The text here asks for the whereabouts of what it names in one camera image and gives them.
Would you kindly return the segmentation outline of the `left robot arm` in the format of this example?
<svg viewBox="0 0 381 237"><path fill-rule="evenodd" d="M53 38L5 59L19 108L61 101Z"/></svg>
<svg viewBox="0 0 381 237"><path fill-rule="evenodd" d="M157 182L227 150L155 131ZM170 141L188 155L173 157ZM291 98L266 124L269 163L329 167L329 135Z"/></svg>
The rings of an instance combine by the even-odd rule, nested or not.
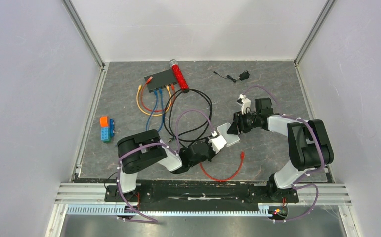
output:
<svg viewBox="0 0 381 237"><path fill-rule="evenodd" d="M211 161L226 144L225 138L215 131L178 151L163 142L154 129L122 138L116 144L120 164L117 196L123 201L133 200L138 173L154 164L162 165L173 174L181 174L202 162Z"/></svg>

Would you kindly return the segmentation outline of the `white plastic box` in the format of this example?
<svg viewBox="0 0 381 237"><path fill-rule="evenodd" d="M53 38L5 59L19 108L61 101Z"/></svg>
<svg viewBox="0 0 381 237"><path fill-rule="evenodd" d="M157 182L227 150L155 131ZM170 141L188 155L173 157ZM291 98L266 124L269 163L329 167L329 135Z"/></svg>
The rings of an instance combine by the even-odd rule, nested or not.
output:
<svg viewBox="0 0 381 237"><path fill-rule="evenodd" d="M220 135L224 137L226 140L226 146L230 147L234 144L237 144L240 142L240 138L238 135L229 134L227 131L231 127L230 123L225 123L217 127L217 131Z"/></svg>

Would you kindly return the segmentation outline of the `black power adapter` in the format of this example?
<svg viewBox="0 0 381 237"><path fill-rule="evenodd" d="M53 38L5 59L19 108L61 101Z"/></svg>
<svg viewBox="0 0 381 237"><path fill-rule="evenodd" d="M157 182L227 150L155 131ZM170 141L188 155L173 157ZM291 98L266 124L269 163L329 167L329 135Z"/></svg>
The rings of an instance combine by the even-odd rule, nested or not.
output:
<svg viewBox="0 0 381 237"><path fill-rule="evenodd" d="M232 81L233 83L236 83L237 81L243 81L243 80L246 80L246 79L248 79L248 78L250 77L250 73L249 73L248 70L245 70L245 71L243 71L242 73L240 73L236 79L233 78L233 77L230 76L230 75L222 76L221 74L219 74L219 73L216 72L216 71L213 71L213 73L216 74L216 75L218 75L218 76L220 76L221 78L228 79L228 80Z"/></svg>

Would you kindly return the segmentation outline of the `black network switch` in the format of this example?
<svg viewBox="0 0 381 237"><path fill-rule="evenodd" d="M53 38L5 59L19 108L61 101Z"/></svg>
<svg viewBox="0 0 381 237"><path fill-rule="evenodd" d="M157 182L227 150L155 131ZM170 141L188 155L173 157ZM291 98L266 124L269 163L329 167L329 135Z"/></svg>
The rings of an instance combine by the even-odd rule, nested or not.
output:
<svg viewBox="0 0 381 237"><path fill-rule="evenodd" d="M172 69L167 69L162 72L145 76L145 82L147 82L150 77L152 77L152 79L146 85L150 93L152 93L154 90L157 90L158 88L165 88L169 85L177 84L177 79Z"/></svg>

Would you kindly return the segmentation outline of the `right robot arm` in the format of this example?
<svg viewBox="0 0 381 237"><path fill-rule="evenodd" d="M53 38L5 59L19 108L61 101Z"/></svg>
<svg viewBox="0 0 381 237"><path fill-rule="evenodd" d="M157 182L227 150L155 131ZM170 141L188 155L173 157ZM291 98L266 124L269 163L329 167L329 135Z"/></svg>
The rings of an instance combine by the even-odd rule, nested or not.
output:
<svg viewBox="0 0 381 237"><path fill-rule="evenodd" d="M241 109L233 114L226 134L240 135L261 128L287 138L289 161L267 182L266 195L271 201L280 201L286 195L286 189L294 188L303 177L334 161L334 152L322 120L303 120L275 113L270 98L256 99L255 111L250 109L251 101L243 94L237 103Z"/></svg>

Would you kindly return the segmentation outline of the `black cable teal collar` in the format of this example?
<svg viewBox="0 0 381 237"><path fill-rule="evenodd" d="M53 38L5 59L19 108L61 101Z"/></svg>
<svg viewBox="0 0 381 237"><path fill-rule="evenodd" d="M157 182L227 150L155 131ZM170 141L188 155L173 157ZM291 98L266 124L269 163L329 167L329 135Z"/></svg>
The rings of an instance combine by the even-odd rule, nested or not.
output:
<svg viewBox="0 0 381 237"><path fill-rule="evenodd" d="M174 92L169 100L167 101L167 105L165 107L165 109L167 109L168 105L171 103L171 109L173 109L174 107L174 101L175 99L180 96L181 94L185 93L185 92L194 92L198 95L200 95L207 103L207 109L209 110L209 114L207 115L207 118L208 120L210 121L211 118L212 118L212 101L210 99L209 96L207 96L204 92L201 92L199 90L196 90L196 89L187 89L187 90L184 90L184 89L179 89L178 91ZM197 142L197 141L200 141L202 140L202 136L204 135L204 133L207 131L207 129L210 127L209 125L209 122L206 120L203 124L201 124L200 126L196 127L196 128L193 128L193 129L190 129L190 130L187 130L187 131L184 131L182 133L179 133L178 135L175 134L175 132L173 131L173 129L171 128L171 114L172 114L172 111L170 111L169 113L169 118L168 118L168 125L166 125L166 121L163 122L163 126L165 128L165 130L167 131L167 133L169 135L171 135L171 138L169 139L169 142L171 141L176 141L178 142L181 146L184 146L181 142L189 142L190 144L189 145L192 145L193 143ZM204 130L201 132L201 134L199 136L197 136L195 139L191 139L191 140L186 140L186 139L180 139L180 135L184 135L184 134L187 134L187 133L190 133L190 132L193 132L193 131L196 131L200 128L204 128Z"/></svg>
<svg viewBox="0 0 381 237"><path fill-rule="evenodd" d="M206 113L206 115L208 115L209 114L209 110L207 109L208 105L207 105L206 101L200 95L198 95L198 94L196 94L196 93L194 93L192 91L185 92L185 93L181 94L180 96L178 96L175 99L175 101L174 101L174 107L173 107L173 109L170 109L170 111L172 111L170 124L171 124L171 128L173 129L173 131L175 132L176 135L178 135L179 133L182 133L184 131L196 128L196 127L200 126L201 124L203 124L205 122L205 121L203 121L203 123L201 123L200 125L197 125L195 127L186 128L185 130L182 130L179 133L177 133L175 131L175 128L174 128L175 127L175 123L178 120L179 113L185 111L186 109L190 109L192 106L197 106L199 102L205 104L205 105L200 106L199 108L201 110L203 110ZM168 113L166 113L166 119L165 119L166 125L168 125L168 123L169 123L168 118L169 118L170 111ZM193 131L193 132L190 132L190 133L187 133L187 134L184 134L184 135L180 135L179 138L180 139L186 139L186 140L195 139L197 136L199 136L201 134L201 132L203 130L204 130L204 128L200 128L200 129L198 129L196 131ZM185 145L185 147L189 146L189 144L190 144L189 142L181 142L181 143L183 145Z"/></svg>

